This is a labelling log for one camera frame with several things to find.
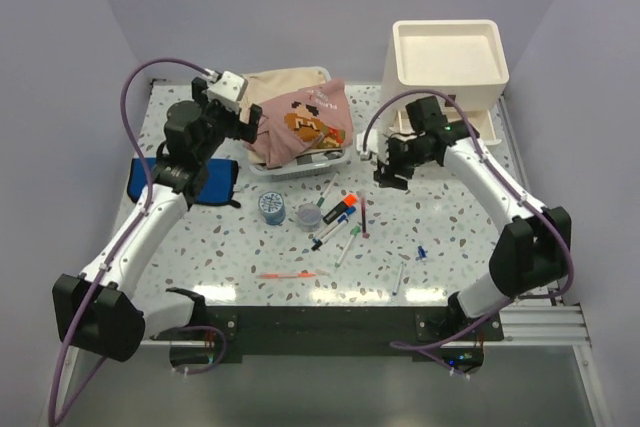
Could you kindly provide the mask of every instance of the terrazzo table surface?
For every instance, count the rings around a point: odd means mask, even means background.
[[[378,86],[347,86],[354,127],[364,130],[378,107]],[[163,141],[166,110],[174,102],[190,99],[190,87],[164,81],[154,83],[149,109],[140,135],[143,152],[155,155]],[[500,114],[492,112],[498,138],[505,139]],[[503,167],[516,176],[506,141],[491,147]],[[369,239],[359,236],[339,268],[334,262],[349,238],[344,229],[320,252],[311,252],[311,235],[295,222],[295,209],[315,202],[333,172],[285,181],[265,181],[248,168],[239,142],[225,141],[217,158],[240,164],[234,199],[241,209],[193,206],[169,232],[146,268],[135,299],[155,297],[167,287],[201,293],[208,304],[235,305],[444,305],[447,296],[473,283],[487,271],[498,232],[468,189],[437,164],[423,166],[406,192],[380,189],[373,182],[369,162],[352,161],[325,201],[323,212],[348,192],[364,189],[367,195]],[[265,224],[258,211],[258,196],[281,193],[287,219],[279,226]],[[124,195],[117,226],[133,203]],[[417,247],[427,251],[427,262],[417,260]],[[391,291],[401,262],[406,262],[397,296]],[[263,273],[321,271],[309,279],[264,280]],[[527,301],[548,305],[548,301]]]

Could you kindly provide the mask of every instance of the pink t-shirt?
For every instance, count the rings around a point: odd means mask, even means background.
[[[305,150],[334,150],[353,142],[353,122],[344,81],[330,80],[314,87],[263,102],[254,150],[267,167],[280,167]]]

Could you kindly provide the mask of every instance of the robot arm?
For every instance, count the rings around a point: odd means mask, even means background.
[[[80,275],[62,275],[53,287],[61,340],[98,276],[98,286],[72,345],[125,361],[144,338],[189,323],[197,307],[197,299],[189,292],[170,289],[145,306],[134,305],[130,299],[153,253],[206,184],[207,161],[217,148],[225,138],[255,141],[262,109],[253,105],[248,115],[240,112],[238,102],[246,84],[244,78],[230,72],[211,72],[207,79],[193,80],[193,101],[169,108],[166,141],[157,150],[152,172],[151,201],[146,202],[150,193],[145,187],[133,212],[104,250]],[[114,247],[115,255],[106,265],[105,258]]]
[[[393,112],[383,117],[384,133],[372,131],[368,149],[377,154],[374,179],[381,187],[407,188],[416,166],[436,161],[469,188],[493,220],[500,238],[489,260],[489,272],[449,297],[451,329],[470,319],[495,312],[509,299],[542,287],[567,274],[556,239],[530,208],[544,216],[569,245],[571,219],[562,208],[548,209],[531,196],[493,159],[481,140],[482,156],[463,121],[448,122],[435,97],[406,106],[414,131],[398,134]],[[496,170],[502,181],[498,181]],[[517,192],[522,201],[514,198]]]

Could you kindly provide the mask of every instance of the black bracket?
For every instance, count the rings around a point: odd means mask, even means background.
[[[53,286],[58,335],[63,340],[73,316],[89,290],[90,282],[63,274]],[[127,296],[113,287],[98,286],[85,311],[72,345],[124,362],[138,349],[145,322]]]
[[[542,214],[571,247],[571,217],[562,207]],[[551,232],[537,217],[516,217],[500,234],[489,260],[491,279],[506,297],[514,298],[567,274],[564,254]]]

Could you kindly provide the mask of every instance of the red pen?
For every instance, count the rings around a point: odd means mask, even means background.
[[[314,274],[313,272],[298,272],[295,274],[260,274],[258,277],[260,279],[297,279],[315,276],[316,274]]]

